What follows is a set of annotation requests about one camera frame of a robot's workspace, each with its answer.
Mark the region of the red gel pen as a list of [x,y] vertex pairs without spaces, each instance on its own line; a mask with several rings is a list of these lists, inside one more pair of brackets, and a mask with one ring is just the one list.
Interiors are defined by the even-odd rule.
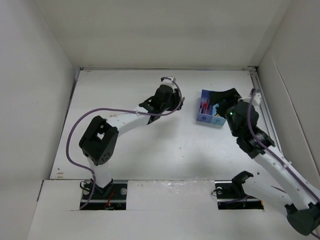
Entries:
[[207,109],[208,109],[208,104],[209,104],[209,100],[208,98],[205,98],[205,103],[203,104],[203,112],[202,114],[206,114],[207,113]]

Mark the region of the pink ink clear pen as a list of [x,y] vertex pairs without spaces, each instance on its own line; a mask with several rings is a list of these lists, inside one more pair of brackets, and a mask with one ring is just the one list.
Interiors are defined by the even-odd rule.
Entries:
[[201,100],[200,100],[200,106],[199,106],[199,113],[200,114],[203,113],[203,105],[204,105],[205,102],[206,102],[206,99],[202,97]]

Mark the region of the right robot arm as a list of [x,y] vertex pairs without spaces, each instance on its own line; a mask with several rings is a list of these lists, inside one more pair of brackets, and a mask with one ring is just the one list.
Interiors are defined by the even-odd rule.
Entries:
[[216,112],[226,119],[239,148],[262,166],[279,184],[263,183],[258,175],[242,171],[232,178],[227,192],[239,202],[254,197],[285,215],[289,224],[303,236],[312,235],[320,225],[320,191],[309,183],[280,153],[272,138],[258,126],[259,114],[255,106],[261,94],[252,89],[243,98],[235,88],[210,91],[209,101]]

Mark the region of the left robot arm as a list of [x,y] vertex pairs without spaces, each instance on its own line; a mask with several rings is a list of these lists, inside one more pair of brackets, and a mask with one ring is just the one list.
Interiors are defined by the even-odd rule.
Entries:
[[95,116],[79,141],[79,147],[89,160],[93,171],[90,190],[93,195],[107,198],[113,188],[113,179],[108,170],[118,137],[157,121],[160,117],[179,111],[183,105],[181,90],[169,78],[162,79],[155,94],[138,104],[133,110],[120,110],[121,114],[109,118]]

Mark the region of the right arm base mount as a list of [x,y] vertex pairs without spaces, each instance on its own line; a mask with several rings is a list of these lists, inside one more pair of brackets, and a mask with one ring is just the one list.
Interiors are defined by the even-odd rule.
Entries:
[[215,180],[211,196],[217,200],[219,210],[264,210],[261,200],[247,195],[243,184],[254,175],[242,171],[231,180]]

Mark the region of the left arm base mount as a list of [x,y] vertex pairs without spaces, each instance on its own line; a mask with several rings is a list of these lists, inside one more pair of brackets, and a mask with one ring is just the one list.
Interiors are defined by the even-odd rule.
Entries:
[[82,195],[79,209],[82,211],[122,211],[126,210],[128,181],[112,180],[105,189],[95,187],[90,198],[93,180],[81,181],[79,184]]

